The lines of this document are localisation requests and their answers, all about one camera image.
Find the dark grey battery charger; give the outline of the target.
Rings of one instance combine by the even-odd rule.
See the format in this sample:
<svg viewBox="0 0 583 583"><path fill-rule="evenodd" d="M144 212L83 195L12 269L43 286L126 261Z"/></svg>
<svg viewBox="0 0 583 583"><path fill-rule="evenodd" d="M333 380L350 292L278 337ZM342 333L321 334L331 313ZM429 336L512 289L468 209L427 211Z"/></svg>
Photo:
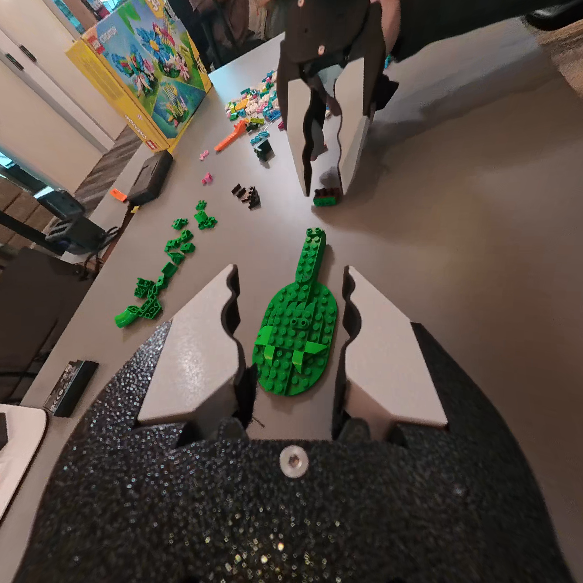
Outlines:
<svg viewBox="0 0 583 583"><path fill-rule="evenodd" d="M83 255L98 251L106 241L106 230L85 216L84 206L68 191L43 190L34 198L58 219L46 236L47 242L72 255Z"/></svg>

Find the yellow blue toy brick box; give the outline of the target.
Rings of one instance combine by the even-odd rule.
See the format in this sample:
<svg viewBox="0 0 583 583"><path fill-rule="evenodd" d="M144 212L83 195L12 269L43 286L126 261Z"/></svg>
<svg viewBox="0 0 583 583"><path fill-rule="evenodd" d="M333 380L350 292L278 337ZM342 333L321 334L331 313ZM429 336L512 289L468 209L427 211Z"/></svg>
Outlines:
<svg viewBox="0 0 583 583"><path fill-rule="evenodd" d="M212 88L166 1L125 1L66 52L153 152L172 149Z"/></svg>

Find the pile of colourful bricks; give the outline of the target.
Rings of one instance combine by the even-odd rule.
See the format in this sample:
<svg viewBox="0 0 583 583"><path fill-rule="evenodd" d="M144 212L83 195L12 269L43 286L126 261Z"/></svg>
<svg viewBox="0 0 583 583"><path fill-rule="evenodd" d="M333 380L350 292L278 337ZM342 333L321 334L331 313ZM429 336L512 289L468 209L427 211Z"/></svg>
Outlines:
<svg viewBox="0 0 583 583"><path fill-rule="evenodd" d="M252 146L269 138L271 125L276 124L279 131L284 130L277 78L277 71L271 70L258 84L247 87L237 98L224 104L224 113L234 127L245 122L244 130Z"/></svg>

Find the green brick model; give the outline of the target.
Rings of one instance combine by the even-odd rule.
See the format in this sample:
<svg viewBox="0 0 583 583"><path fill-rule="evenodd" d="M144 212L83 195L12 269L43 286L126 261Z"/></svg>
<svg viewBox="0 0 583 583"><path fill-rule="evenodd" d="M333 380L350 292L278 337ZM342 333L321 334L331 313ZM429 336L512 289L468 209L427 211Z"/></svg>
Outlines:
<svg viewBox="0 0 583 583"><path fill-rule="evenodd" d="M294 397L325 371L338 315L330 289L318 281L326 234L307 229L292 283L272 298L254 342L252 364L266 392Z"/></svg>

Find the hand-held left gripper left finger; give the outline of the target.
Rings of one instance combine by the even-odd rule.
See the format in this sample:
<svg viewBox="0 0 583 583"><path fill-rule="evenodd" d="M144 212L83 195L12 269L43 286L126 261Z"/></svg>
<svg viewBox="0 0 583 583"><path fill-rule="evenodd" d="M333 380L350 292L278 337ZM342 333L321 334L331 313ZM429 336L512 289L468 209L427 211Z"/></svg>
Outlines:
<svg viewBox="0 0 583 583"><path fill-rule="evenodd" d="M141 426L185 421L202 438L227 417L248 427L257 387L234 337L239 295L238 268L229 264L172 317L137 416Z"/></svg>

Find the orange brick separator tool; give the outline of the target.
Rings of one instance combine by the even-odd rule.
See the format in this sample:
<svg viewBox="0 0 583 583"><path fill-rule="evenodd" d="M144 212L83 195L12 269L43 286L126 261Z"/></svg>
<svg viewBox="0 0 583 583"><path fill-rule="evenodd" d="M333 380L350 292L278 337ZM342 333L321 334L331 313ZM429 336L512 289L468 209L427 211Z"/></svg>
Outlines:
<svg viewBox="0 0 583 583"><path fill-rule="evenodd" d="M214 150L215 152L222 152L225 150L230 144L235 142L241 135L247 133L247 120L241 119L239 120L234 126L233 130L229 135L227 135L221 142L219 142Z"/></svg>

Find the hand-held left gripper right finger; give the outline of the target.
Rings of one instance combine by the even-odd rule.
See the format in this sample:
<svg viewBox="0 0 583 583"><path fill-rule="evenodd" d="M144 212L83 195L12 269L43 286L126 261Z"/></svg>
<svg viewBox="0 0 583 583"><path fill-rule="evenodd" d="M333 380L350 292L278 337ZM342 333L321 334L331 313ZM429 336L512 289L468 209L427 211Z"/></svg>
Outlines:
<svg viewBox="0 0 583 583"><path fill-rule="evenodd" d="M362 419L370 437L386 440L400 424L445 429L448 419L412 321L354 266L344 268L342 325L332 437Z"/></svg>

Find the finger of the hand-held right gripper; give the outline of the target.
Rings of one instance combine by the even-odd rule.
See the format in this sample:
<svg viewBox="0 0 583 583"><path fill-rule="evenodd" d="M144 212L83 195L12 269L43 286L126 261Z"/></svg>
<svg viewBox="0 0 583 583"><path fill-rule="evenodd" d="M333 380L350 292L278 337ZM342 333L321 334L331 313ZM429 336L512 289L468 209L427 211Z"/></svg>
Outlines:
<svg viewBox="0 0 583 583"><path fill-rule="evenodd" d="M290 55L287 40L281 40L277 92L281 118L287 133L295 171L304 196L311 192L312 156L322 152L326 102L305 77L302 63Z"/></svg>
<svg viewBox="0 0 583 583"><path fill-rule="evenodd" d="M365 4L365 7L368 11L363 28L353 41L347 63L335 82L335 98L341 109L338 173L344 195L353 182L374 117L375 86L385 61L382 7L380 4Z"/></svg>

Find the black power adapter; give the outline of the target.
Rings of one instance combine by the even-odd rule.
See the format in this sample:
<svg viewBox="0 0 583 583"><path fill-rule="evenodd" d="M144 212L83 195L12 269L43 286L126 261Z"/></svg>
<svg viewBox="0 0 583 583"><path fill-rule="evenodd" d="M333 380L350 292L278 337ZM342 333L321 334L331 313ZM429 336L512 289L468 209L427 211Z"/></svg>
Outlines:
<svg viewBox="0 0 583 583"><path fill-rule="evenodd" d="M172 154L167 150L148 158L129 190L128 203L133 206L142 206L156 200L161 194L173 161Z"/></svg>

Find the person's right forearm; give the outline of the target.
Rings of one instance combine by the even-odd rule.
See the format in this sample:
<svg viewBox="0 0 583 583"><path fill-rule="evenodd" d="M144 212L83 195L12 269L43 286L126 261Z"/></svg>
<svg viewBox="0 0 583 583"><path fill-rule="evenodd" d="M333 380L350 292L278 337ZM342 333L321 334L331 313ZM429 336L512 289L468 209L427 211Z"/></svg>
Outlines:
<svg viewBox="0 0 583 583"><path fill-rule="evenodd" d="M399 1L399 30L386 52L401 61L426 46L503 20L518 18L556 1Z"/></svg>

